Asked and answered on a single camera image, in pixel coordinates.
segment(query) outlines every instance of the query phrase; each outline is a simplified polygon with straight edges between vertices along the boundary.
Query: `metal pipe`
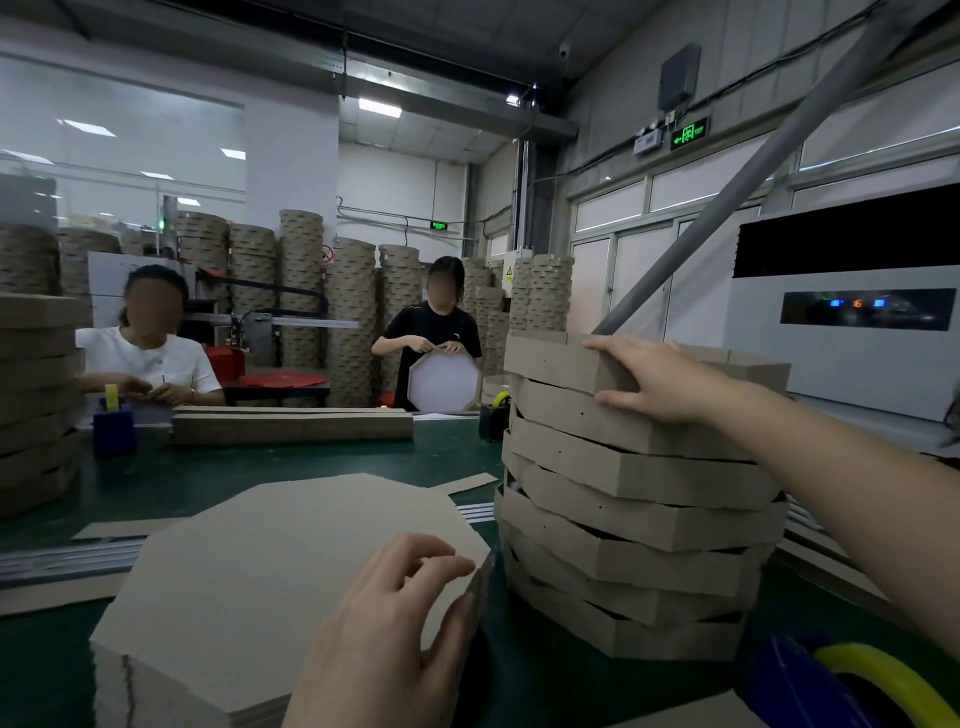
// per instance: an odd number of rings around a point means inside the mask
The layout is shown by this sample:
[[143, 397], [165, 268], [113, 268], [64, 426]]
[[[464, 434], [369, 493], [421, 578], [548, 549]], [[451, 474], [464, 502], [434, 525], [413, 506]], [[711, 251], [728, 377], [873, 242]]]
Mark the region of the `metal pipe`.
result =
[[867, 20], [863, 35], [843, 58], [813, 87], [780, 128], [727, 182], [693, 224], [660, 256], [593, 333], [612, 334], [623, 326], [756, 192], [763, 181], [866, 81], [874, 66], [893, 53], [917, 24], [938, 11], [947, 1], [891, 0], [878, 8]]

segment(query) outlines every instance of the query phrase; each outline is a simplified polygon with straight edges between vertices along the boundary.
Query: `black t-shirt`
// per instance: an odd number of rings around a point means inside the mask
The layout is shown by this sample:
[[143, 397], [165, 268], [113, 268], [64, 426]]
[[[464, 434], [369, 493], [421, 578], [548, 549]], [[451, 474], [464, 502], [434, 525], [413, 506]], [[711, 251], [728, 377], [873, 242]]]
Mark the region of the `black t-shirt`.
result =
[[[454, 308], [446, 316], [441, 316], [426, 301], [407, 306], [400, 311], [387, 326], [383, 336], [386, 339], [422, 336], [438, 347], [448, 341], [459, 341], [474, 359], [479, 359], [483, 355], [480, 351], [477, 323], [472, 316], [461, 308]], [[421, 356], [423, 354], [415, 352], [410, 347], [403, 348], [403, 353], [400, 355], [400, 371], [396, 377], [394, 407], [402, 407], [410, 412], [416, 411], [416, 408], [407, 400], [407, 382], [410, 378], [410, 367]]]

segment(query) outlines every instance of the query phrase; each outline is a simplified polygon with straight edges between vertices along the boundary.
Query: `cardboard strip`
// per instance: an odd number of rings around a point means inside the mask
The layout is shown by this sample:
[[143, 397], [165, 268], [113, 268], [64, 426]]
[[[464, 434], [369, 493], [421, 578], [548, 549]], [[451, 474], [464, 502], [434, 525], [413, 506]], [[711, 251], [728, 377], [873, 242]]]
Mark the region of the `cardboard strip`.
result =
[[120, 593], [127, 574], [109, 573], [86, 579], [33, 584], [28, 587], [0, 590], [0, 617], [38, 612], [41, 609], [64, 607], [97, 599], [110, 599]]
[[462, 477], [459, 480], [451, 480], [448, 483], [435, 485], [431, 490], [437, 491], [438, 493], [446, 493], [448, 496], [452, 496], [455, 493], [471, 491], [474, 488], [479, 488], [481, 485], [487, 485], [487, 483], [494, 483], [499, 479], [500, 478], [498, 478], [496, 475], [490, 475], [489, 473], [478, 473], [476, 475]]
[[153, 533], [162, 531], [164, 528], [172, 526], [174, 523], [183, 521], [179, 519], [143, 519], [142, 521], [107, 521], [91, 523], [73, 536], [73, 541], [81, 539], [126, 539], [135, 536], [150, 536]]

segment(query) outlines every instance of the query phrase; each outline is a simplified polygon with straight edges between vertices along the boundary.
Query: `exit sign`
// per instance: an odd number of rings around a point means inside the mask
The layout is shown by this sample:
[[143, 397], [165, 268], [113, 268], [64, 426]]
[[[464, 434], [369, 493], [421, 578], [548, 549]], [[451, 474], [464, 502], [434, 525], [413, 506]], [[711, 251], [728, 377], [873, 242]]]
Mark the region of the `exit sign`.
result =
[[677, 129], [670, 135], [670, 150], [680, 149], [687, 144], [700, 141], [707, 136], [708, 125], [709, 117], [699, 119], [692, 124], [687, 124], [685, 127]]

